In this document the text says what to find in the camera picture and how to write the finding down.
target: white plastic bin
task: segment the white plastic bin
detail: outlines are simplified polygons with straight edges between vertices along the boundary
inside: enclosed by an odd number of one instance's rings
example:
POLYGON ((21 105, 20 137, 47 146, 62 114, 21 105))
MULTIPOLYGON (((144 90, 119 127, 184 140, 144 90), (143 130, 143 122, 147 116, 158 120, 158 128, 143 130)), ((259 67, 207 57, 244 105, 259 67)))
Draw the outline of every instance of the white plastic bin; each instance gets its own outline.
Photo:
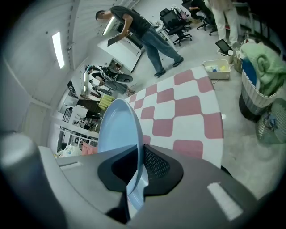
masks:
POLYGON ((229 67, 227 60, 225 59, 209 60, 209 61, 204 61, 202 64, 205 67, 217 65, 221 68, 222 66, 225 66, 225 71, 223 72, 222 71, 221 72, 208 72, 207 74, 209 75, 209 78, 211 80, 228 80, 229 79, 231 68, 229 67))
POLYGON ((225 55, 225 54, 221 53, 220 49, 217 50, 216 52, 217 52, 217 55, 218 55, 219 59, 225 59, 225 60, 227 60, 227 62, 229 64, 231 64, 233 62, 233 54, 232 55, 225 55))

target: green towel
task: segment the green towel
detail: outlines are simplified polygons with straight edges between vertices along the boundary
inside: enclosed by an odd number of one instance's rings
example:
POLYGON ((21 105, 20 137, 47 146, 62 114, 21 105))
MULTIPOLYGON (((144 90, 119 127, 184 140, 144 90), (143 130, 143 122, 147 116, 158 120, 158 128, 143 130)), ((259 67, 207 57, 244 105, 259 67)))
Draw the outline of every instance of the green towel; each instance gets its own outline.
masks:
POLYGON ((276 93, 286 76, 285 62, 275 51, 263 44, 246 43, 240 50, 253 65, 261 82, 259 92, 265 96, 276 93))

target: red and white checkered tablecloth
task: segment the red and white checkered tablecloth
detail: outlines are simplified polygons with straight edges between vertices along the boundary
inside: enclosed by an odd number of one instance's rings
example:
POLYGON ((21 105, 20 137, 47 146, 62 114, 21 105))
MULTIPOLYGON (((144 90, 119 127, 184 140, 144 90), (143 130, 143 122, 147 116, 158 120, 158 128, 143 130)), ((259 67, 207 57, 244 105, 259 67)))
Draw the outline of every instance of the red and white checkered tablecloth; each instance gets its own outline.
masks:
POLYGON ((223 122, 203 66, 165 79, 126 101, 138 116, 145 144, 221 166, 223 122))

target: fluorescent light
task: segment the fluorescent light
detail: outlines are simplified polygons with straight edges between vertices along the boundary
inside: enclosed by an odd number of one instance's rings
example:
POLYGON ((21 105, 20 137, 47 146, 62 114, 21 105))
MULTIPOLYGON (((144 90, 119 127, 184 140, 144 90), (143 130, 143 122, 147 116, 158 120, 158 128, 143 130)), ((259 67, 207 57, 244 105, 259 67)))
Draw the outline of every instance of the fluorescent light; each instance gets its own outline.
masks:
POLYGON ((107 30, 108 30, 109 26, 111 25, 111 23, 113 22, 113 20, 114 20, 114 19, 115 19, 115 17, 112 17, 112 18, 110 19, 110 21, 108 22, 107 27, 105 28, 105 30, 104 30, 104 32, 103 32, 103 35, 105 35, 105 34, 106 34, 106 32, 107 32, 107 30))
POLYGON ((57 56, 59 67, 62 68, 64 66, 64 60, 63 60, 63 53, 62 53, 62 47, 61 47, 61 38, 60 33, 57 32, 55 35, 52 36, 54 48, 55 48, 55 55, 57 56))

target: person in white pants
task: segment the person in white pants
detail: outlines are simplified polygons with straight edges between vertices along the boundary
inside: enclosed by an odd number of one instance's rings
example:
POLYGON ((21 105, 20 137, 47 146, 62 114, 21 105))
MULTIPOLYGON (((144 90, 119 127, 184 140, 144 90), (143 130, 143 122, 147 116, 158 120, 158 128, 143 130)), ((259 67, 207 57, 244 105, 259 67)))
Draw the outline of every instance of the person in white pants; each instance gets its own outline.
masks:
POLYGON ((230 27, 229 42, 231 45, 237 42, 237 13, 231 2, 231 0, 208 0, 211 10, 214 14, 216 26, 218 28, 219 40, 224 39, 226 41, 225 30, 225 17, 230 27))

